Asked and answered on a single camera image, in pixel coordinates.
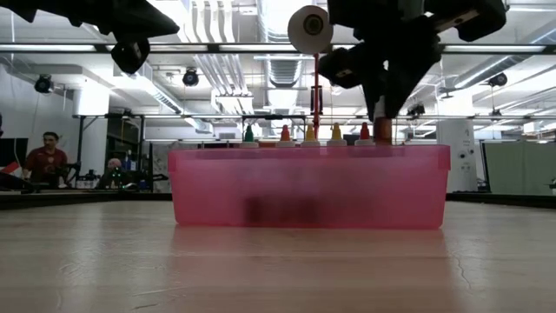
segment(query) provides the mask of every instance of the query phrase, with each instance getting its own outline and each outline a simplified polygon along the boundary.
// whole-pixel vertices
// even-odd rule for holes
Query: white wall
[[[43,145],[45,131],[54,131],[61,137],[58,147],[68,154],[70,163],[75,162],[79,121],[71,117],[73,102],[66,100],[64,104],[58,95],[41,95],[31,83],[13,77],[9,71],[0,66],[3,138],[29,138],[29,153]]]

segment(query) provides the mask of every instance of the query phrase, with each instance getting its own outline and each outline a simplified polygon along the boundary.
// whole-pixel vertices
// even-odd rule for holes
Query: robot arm
[[[472,42],[506,24],[501,0],[328,0],[328,14],[331,24],[353,28],[360,42],[322,57],[319,72],[346,89],[362,86],[375,137],[385,142],[389,120],[441,59],[439,33],[454,27]]]
[[[0,0],[0,6],[12,10],[29,23],[43,10],[67,17],[71,25],[89,23],[103,35],[113,33],[118,44],[111,51],[120,69],[133,74],[150,53],[149,38],[171,35],[180,28],[147,0]]]

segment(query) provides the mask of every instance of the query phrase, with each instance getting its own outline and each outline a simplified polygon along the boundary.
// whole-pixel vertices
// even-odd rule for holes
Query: yellow bottle
[[[332,138],[327,141],[327,147],[345,147],[348,142],[341,139],[341,130],[338,123],[334,123],[332,128]]]
[[[305,141],[301,143],[301,147],[320,147],[321,143],[319,143],[316,138],[314,137],[314,128],[313,124],[307,125],[307,133],[305,134]]]

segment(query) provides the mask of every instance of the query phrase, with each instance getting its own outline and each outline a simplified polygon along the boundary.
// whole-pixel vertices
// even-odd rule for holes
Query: bottle cap
[[[370,139],[371,136],[369,135],[368,132],[368,124],[367,123],[363,123],[363,125],[361,126],[361,133],[359,135],[359,139],[360,140],[367,140]]]
[[[281,135],[280,135],[280,141],[290,141],[291,139],[289,138],[289,129],[287,125],[283,125],[281,127]]]
[[[314,137],[313,124],[307,125],[307,133],[305,134],[305,141],[316,141]]]
[[[255,142],[255,138],[253,136],[253,130],[251,130],[251,125],[249,125],[247,127],[247,130],[245,130],[245,139],[243,139],[244,143],[254,143]]]
[[[338,123],[334,123],[334,127],[332,128],[332,140],[341,140],[341,130]]]

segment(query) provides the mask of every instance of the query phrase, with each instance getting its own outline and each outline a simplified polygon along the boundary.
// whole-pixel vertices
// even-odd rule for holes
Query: white pillar
[[[109,110],[109,91],[103,87],[88,87],[75,90],[73,101],[77,115],[104,115]],[[93,119],[85,119],[85,125]],[[106,167],[106,135],[108,120],[98,118],[83,132],[81,153],[81,174],[95,170],[97,175]]]
[[[450,146],[452,169],[448,174],[447,192],[477,191],[477,164],[473,121],[449,119],[437,124],[438,144]]]

